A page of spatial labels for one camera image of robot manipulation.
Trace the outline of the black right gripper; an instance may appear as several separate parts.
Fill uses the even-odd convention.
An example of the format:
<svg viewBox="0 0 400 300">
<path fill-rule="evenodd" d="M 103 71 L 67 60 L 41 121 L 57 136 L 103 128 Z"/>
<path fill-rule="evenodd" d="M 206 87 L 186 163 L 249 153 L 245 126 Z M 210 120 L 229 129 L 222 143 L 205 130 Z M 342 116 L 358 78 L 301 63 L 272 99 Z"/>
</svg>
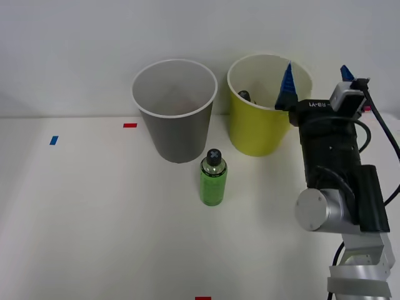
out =
<svg viewBox="0 0 400 300">
<path fill-rule="evenodd" d="M 340 68 L 342 81 L 353 82 L 355 77 L 346 65 Z M 356 126 L 359 116 L 335 111 L 328 100 L 305 99 L 298 102 L 291 61 L 281 81 L 275 110 L 289 111 L 289 122 L 299 128 L 306 157 L 358 157 Z"/>
</svg>

